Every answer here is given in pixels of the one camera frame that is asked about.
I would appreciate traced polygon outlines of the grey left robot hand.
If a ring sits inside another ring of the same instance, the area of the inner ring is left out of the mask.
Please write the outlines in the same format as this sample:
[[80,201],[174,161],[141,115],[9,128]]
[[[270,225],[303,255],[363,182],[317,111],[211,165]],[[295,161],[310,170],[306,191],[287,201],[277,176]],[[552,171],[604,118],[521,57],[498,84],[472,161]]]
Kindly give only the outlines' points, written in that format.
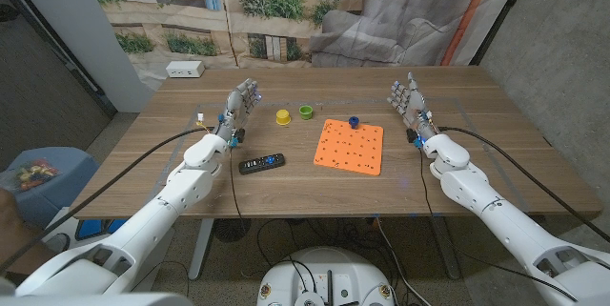
[[243,142],[245,125],[254,106],[260,101],[258,83],[251,78],[236,86],[228,95],[224,111],[218,116],[213,134],[226,140],[231,147]]

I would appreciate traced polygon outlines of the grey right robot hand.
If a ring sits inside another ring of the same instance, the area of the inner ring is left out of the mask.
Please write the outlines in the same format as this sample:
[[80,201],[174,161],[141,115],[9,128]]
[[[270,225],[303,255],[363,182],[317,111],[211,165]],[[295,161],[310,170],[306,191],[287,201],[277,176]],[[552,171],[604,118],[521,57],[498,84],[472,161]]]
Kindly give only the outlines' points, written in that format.
[[406,84],[396,81],[387,101],[402,117],[407,127],[408,137],[413,141],[424,143],[438,134],[423,94],[418,89],[417,81],[411,71],[407,74]]

